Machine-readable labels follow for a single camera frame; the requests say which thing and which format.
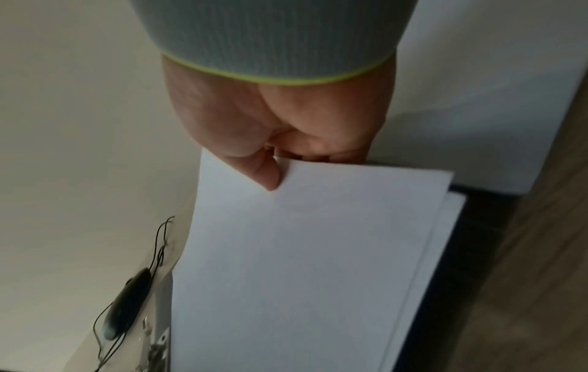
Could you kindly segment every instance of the white paper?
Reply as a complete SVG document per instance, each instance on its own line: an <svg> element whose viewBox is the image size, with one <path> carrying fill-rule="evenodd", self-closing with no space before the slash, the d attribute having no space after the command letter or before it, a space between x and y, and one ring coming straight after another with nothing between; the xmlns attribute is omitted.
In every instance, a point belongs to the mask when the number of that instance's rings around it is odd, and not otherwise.
<svg viewBox="0 0 588 372"><path fill-rule="evenodd" d="M588 64L588 1L419 0L370 160L526 193Z"/></svg>
<svg viewBox="0 0 588 372"><path fill-rule="evenodd" d="M391 347L461 207L442 209L451 174L286 166L268 193L203 153L173 273L174 372L376 372L394 363ZM438 220L442 236L430 240Z"/></svg>

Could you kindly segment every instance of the black string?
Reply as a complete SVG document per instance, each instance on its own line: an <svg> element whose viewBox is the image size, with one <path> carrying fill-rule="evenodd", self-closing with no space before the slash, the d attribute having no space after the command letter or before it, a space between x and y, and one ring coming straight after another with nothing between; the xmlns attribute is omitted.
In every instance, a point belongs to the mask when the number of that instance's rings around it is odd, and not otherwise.
<svg viewBox="0 0 588 372"><path fill-rule="evenodd" d="M153 268L153 265L156 263L156 259L157 259L157 265L155 266L155 269L153 270L153 274L151 275L151 283L153 283L153 280L155 278L155 274L157 273L157 268L160 267L163 262L164 262L164 257L165 257L165 248L167 247L167 225L172 223L172 220L175 216L171 216L169 217L167 220L165 220L164 223L162 223L161 225L159 225L159 227L157 228L157 233L155 234L155 247L153 248L153 258L151 259L151 265L149 265L149 271L151 271L151 269ZM164 243L161 247L159 247L159 250L157 250L157 243L159 241L159 232L161 231L161 228L164 228ZM115 340L115 342L112 344L112 346L110 346L110 349L108 350L108 352L106 353L106 355L101 358L100 355L102 353L102 350L104 349L104 345L100 342L100 337L98 337L98 333L96 332L96 324L98 323L98 320L100 319L100 317L106 312L106 310L108 310L110 307L112 306L112 302L106 306L104 308L104 310L102 310L102 312L96 317L96 319L94 320L94 324L92 325L92 332L94 334L94 337L96 338L96 342L98 343L98 368L96 368L95 372L99 372L100 369L110 360L110 358L112 358L112 356L116 353L116 351L121 347L121 345L124 342L124 339L127 336L127 333L123 333L122 335L118 336L117 339Z"/></svg>

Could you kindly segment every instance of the gray sleeve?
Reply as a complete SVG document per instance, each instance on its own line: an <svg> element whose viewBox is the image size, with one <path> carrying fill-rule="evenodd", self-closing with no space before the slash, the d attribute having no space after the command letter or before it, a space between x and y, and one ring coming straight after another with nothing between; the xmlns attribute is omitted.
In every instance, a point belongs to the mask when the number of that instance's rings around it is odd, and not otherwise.
<svg viewBox="0 0 588 372"><path fill-rule="evenodd" d="M130 0L162 53L253 81L314 83L388 59L417 0Z"/></svg>

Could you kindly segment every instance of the human hand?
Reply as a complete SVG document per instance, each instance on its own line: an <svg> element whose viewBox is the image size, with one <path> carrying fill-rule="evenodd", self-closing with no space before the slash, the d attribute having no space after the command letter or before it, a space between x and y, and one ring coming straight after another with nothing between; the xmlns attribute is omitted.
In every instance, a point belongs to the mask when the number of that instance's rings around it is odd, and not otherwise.
<svg viewBox="0 0 588 372"><path fill-rule="evenodd" d="M390 104L396 56L359 77L312 86L242 82L166 57L163 68L172 105L189 135L273 190L281 175L272 154L318 162L366 160Z"/></svg>

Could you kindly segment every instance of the wall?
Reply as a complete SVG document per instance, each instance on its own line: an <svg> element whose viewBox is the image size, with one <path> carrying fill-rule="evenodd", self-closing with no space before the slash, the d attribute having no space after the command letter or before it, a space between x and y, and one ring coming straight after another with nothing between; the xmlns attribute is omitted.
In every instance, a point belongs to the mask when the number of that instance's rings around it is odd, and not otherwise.
<svg viewBox="0 0 588 372"><path fill-rule="evenodd" d="M0 369L61 371L195 187L120 0L0 2Z"/></svg>

